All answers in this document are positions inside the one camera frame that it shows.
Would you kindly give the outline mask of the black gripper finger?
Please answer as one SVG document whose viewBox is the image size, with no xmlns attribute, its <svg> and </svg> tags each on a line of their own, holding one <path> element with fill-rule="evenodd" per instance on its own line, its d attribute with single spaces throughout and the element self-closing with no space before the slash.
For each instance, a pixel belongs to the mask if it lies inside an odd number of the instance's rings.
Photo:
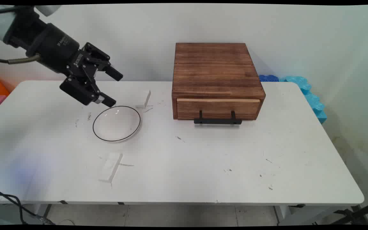
<svg viewBox="0 0 368 230">
<path fill-rule="evenodd" d="M 108 107 L 115 106 L 117 101 L 98 89 L 95 77 L 96 73 L 93 74 L 94 83 L 92 84 L 90 80 L 81 81 L 70 75 L 60 84 L 59 88 L 85 106 L 90 103 L 104 104 Z"/>
<path fill-rule="evenodd" d="M 116 81 L 119 81 L 124 77 L 123 74 L 121 74 L 111 65 L 110 56 L 96 46 L 88 42 L 83 46 L 82 51 L 86 53 L 86 64 L 93 65 L 98 71 L 105 72 L 108 76 Z"/>
</svg>

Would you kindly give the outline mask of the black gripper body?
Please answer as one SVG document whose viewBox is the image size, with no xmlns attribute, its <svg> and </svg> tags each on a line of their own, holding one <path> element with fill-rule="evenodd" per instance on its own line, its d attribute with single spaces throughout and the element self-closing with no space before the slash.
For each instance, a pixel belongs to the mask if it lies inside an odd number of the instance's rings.
<svg viewBox="0 0 368 230">
<path fill-rule="evenodd" d="M 14 16 L 4 43 L 23 48 L 28 58 L 38 54 L 38 63 L 56 73 L 67 74 L 79 43 L 52 23 L 43 22 L 33 8 L 20 9 Z"/>
</svg>

